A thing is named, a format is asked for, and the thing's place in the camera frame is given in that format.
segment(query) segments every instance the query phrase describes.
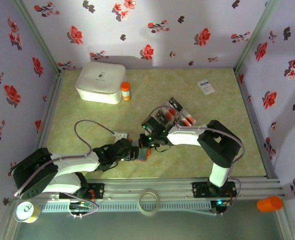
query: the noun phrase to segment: clear tape roll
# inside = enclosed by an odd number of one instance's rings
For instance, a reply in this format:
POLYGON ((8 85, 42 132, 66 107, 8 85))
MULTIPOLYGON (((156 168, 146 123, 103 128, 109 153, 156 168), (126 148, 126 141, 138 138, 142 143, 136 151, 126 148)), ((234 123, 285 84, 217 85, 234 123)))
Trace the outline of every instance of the clear tape roll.
POLYGON ((138 202, 137 202, 137 205, 138 205, 138 209, 139 209, 139 211, 140 211, 142 214, 144 214, 144 215, 146 215, 146 216, 152 216, 152 215, 156 214, 157 211, 160 209, 160 207, 161 207, 161 198, 160 198, 159 194, 157 193, 157 191, 155 191, 155 190, 152 189, 152 188, 146 188, 146 189, 144 189, 144 190, 140 193, 140 195, 138 196, 138 202), (151 195, 153 195, 153 196, 155 197, 155 199, 156 199, 156 207, 155 207, 153 210, 151 210, 151 211, 146 211, 146 210, 144 210, 144 209, 142 208, 142 206, 141 206, 142 198, 143 198, 145 195, 147 195, 147 194, 151 194, 151 195))

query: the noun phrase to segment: orange cylinder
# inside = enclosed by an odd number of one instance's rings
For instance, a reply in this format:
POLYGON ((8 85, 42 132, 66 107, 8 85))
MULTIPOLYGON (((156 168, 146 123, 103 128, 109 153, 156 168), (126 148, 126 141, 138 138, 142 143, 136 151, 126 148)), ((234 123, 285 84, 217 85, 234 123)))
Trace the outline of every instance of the orange cylinder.
POLYGON ((280 210, 283 207, 283 201, 278 196, 269 196, 258 200, 256 206, 261 212, 266 213, 280 210))
POLYGON ((131 99, 130 88, 131 88, 131 85, 130 85, 129 82, 127 82, 127 81, 122 82, 122 84, 121 84, 121 93, 122 93, 122 98, 125 101, 128 101, 128 100, 131 99))

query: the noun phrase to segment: floral wallpaper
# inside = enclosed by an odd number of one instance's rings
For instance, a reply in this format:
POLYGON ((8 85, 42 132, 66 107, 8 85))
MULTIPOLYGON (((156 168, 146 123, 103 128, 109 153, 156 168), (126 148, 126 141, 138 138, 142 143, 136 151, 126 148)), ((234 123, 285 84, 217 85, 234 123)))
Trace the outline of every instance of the floral wallpaper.
POLYGON ((0 0, 0 224, 15 189, 10 169, 33 150, 54 77, 25 21, 0 0))
POLYGON ((267 0, 22 2, 59 68, 233 68, 267 0))
POLYGON ((238 73, 295 223, 295 1, 280 1, 238 73))

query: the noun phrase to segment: white card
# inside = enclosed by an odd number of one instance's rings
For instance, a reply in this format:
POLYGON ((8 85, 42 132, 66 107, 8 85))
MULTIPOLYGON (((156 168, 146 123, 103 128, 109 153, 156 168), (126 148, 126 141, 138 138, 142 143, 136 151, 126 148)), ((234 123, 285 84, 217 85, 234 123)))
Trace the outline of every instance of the white card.
POLYGON ((215 92, 213 86, 207 79, 197 82, 197 85, 205 95, 215 92))

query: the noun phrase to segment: robotic arm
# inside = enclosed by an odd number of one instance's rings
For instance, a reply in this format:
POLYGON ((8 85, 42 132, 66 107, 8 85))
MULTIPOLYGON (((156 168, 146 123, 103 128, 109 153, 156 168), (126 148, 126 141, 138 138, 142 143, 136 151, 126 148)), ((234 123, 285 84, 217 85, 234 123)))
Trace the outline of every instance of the robotic arm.
POLYGON ((217 120, 211 120, 208 125, 204 126, 172 124, 164 127, 149 116, 142 123, 142 127, 148 132, 148 135, 140 134, 139 146, 141 148, 180 144, 203 147, 213 161, 208 190, 214 195, 218 194, 220 188, 227 182, 233 160, 241 148, 240 143, 242 142, 237 136, 217 120))
POLYGON ((21 189, 18 191, 20 198, 30 199, 45 192, 64 192, 84 197, 89 185, 80 172, 107 171, 121 160, 133 161, 139 155, 139 148, 179 144, 203 147, 213 161, 206 191, 213 197, 218 196, 241 148, 240 139, 216 120, 200 127, 175 124, 164 127, 149 116, 141 125, 148 135, 140 134, 139 147, 121 138, 114 144, 94 148, 90 154, 83 155, 51 154, 47 148, 36 150, 11 171, 17 188, 21 189))

